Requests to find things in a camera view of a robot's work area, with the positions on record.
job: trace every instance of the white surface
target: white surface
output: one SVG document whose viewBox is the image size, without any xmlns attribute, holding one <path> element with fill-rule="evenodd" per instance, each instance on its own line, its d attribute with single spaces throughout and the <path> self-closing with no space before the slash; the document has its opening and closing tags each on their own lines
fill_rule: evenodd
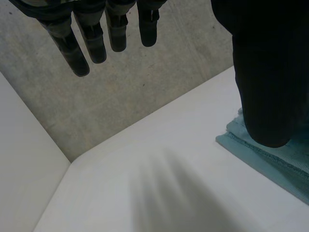
<svg viewBox="0 0 309 232">
<path fill-rule="evenodd" d="M 69 165 L 0 73 L 0 231 L 32 232 Z"/>
<path fill-rule="evenodd" d="M 35 232 L 276 232 L 298 221 L 293 231 L 308 231 L 296 215 L 309 215 L 307 205 L 215 142 L 240 108 L 234 75 L 228 69 L 79 157 Z M 176 160 L 183 168 L 172 168 Z"/>
</svg>

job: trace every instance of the white table surface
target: white table surface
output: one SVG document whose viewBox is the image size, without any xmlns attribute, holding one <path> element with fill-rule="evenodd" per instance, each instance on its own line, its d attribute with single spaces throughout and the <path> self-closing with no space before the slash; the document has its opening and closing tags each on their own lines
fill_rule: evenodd
<svg viewBox="0 0 309 232">
<path fill-rule="evenodd" d="M 309 231 L 307 205 L 215 142 L 240 108 L 234 76 L 232 67 L 80 156 L 35 232 Z"/>
</svg>

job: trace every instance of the teal cloth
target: teal cloth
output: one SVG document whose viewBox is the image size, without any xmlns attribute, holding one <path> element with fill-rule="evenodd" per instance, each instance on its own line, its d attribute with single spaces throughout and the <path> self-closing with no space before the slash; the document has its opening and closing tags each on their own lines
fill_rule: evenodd
<svg viewBox="0 0 309 232">
<path fill-rule="evenodd" d="M 241 109 L 226 129 L 226 134 L 216 138 L 220 145 L 309 204 L 309 120 L 287 145 L 280 148 L 256 143 L 246 130 Z"/>
</svg>

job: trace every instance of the folded cloth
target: folded cloth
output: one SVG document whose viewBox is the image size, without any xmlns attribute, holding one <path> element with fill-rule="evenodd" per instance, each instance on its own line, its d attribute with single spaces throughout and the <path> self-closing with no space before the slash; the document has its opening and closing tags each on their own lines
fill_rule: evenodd
<svg viewBox="0 0 309 232">
<path fill-rule="evenodd" d="M 285 146 L 270 148 L 255 142 L 239 116 L 216 141 L 306 204 L 309 204 L 309 120 Z"/>
</svg>

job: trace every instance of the black rubber fingertip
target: black rubber fingertip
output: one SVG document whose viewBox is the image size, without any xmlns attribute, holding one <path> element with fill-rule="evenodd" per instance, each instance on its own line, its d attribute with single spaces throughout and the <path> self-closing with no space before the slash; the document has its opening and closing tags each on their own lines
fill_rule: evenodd
<svg viewBox="0 0 309 232">
<path fill-rule="evenodd" d="M 89 50 L 89 54 L 92 62 L 95 64 L 101 64 L 106 61 L 107 58 L 105 48 L 103 49 L 102 47 Z"/>
<path fill-rule="evenodd" d="M 114 52 L 123 52 L 126 49 L 126 36 L 110 36 L 111 47 Z"/>
<path fill-rule="evenodd" d="M 75 75 L 79 77 L 87 76 L 90 73 L 89 65 L 85 58 L 68 61 L 68 64 Z"/>
<path fill-rule="evenodd" d="M 157 38 L 156 29 L 150 29 L 150 30 L 140 29 L 141 43 L 145 47 L 151 47 L 151 46 L 155 45 L 156 38 Z"/>
</svg>

